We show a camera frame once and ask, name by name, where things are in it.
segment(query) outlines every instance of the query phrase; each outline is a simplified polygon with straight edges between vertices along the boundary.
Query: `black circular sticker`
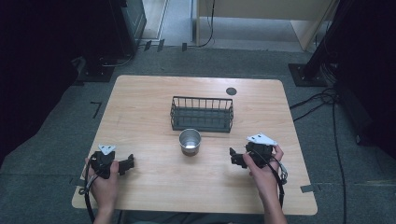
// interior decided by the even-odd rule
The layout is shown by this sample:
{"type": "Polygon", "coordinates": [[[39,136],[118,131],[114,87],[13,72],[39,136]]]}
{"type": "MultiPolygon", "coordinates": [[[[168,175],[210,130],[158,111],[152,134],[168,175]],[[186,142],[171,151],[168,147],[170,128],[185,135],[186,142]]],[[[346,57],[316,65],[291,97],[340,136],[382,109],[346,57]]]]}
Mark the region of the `black circular sticker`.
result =
{"type": "Polygon", "coordinates": [[[235,95],[236,94],[236,89],[233,88],[233,87],[230,87],[230,88],[227,88],[226,92],[229,95],[235,95]]]}

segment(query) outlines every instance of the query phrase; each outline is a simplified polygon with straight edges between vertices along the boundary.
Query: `white controller part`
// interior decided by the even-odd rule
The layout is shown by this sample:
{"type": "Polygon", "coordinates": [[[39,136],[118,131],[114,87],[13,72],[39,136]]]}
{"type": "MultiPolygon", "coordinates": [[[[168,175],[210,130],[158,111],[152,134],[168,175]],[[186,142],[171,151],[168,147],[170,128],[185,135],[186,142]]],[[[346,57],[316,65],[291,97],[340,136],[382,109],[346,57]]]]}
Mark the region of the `white controller part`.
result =
{"type": "Polygon", "coordinates": [[[263,133],[259,133],[256,135],[248,136],[247,140],[252,143],[256,144],[265,144],[267,146],[276,146],[277,142],[272,140],[271,138],[267,137],[263,133]]]}
{"type": "Polygon", "coordinates": [[[112,152],[116,146],[102,146],[99,144],[99,149],[103,152],[103,154],[108,155],[110,152],[112,152]]]}

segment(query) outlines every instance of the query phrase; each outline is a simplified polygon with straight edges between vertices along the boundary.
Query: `person's left hand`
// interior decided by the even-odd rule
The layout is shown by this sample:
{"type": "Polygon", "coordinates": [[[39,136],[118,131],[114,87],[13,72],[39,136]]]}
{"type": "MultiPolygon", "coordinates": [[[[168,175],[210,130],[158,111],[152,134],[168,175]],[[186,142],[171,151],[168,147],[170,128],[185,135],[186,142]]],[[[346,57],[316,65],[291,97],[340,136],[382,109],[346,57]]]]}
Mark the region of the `person's left hand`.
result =
{"type": "MultiPolygon", "coordinates": [[[[91,193],[98,204],[98,213],[95,218],[95,223],[109,223],[119,194],[119,162],[113,161],[110,167],[110,177],[103,179],[97,177],[91,185],[91,193]]],[[[95,175],[94,170],[90,167],[88,172],[88,179],[95,175]]]]}

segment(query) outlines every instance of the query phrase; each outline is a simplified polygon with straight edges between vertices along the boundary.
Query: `finger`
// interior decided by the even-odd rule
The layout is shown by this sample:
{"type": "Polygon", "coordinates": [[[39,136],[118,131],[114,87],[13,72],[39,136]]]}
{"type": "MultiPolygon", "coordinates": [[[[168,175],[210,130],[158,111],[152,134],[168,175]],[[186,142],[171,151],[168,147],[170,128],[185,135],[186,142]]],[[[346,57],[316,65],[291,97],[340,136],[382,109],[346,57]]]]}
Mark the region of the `finger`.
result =
{"type": "Polygon", "coordinates": [[[284,154],[282,148],[280,148],[279,145],[276,145],[276,146],[274,146],[274,150],[275,150],[274,158],[275,158],[277,161],[281,161],[281,160],[282,160],[282,157],[283,157],[283,154],[284,154]]]}
{"type": "Polygon", "coordinates": [[[113,161],[110,166],[110,173],[117,174],[119,172],[119,162],[113,161]]]}
{"type": "MultiPolygon", "coordinates": [[[[88,158],[85,158],[85,169],[84,169],[84,172],[82,173],[82,176],[85,178],[85,173],[86,173],[86,169],[87,169],[87,165],[88,165],[88,161],[89,161],[90,159],[88,159],[88,158]]],[[[89,167],[89,170],[88,170],[88,175],[89,176],[93,176],[95,174],[95,171],[91,168],[91,166],[89,167]]]]}
{"type": "Polygon", "coordinates": [[[118,161],[113,161],[110,166],[110,180],[111,181],[117,181],[119,177],[119,162],[118,161]]]}
{"type": "Polygon", "coordinates": [[[247,167],[250,169],[250,172],[254,175],[255,172],[260,170],[260,168],[254,163],[254,160],[251,159],[250,155],[245,153],[242,155],[244,158],[245,163],[247,164],[247,167]]]}

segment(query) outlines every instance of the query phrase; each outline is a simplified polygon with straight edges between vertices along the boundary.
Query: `forearm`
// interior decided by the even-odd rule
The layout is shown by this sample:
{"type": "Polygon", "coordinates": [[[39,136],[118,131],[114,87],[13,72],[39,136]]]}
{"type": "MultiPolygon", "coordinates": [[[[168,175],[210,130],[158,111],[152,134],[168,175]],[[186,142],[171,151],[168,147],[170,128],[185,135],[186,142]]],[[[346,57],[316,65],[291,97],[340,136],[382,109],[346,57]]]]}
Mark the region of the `forearm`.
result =
{"type": "Polygon", "coordinates": [[[94,224],[109,224],[111,223],[111,218],[113,217],[114,209],[100,209],[96,214],[94,224]]]}
{"type": "Polygon", "coordinates": [[[265,224],[283,224],[288,223],[283,214],[282,207],[276,196],[267,196],[262,199],[264,207],[264,221],[265,224]]]}

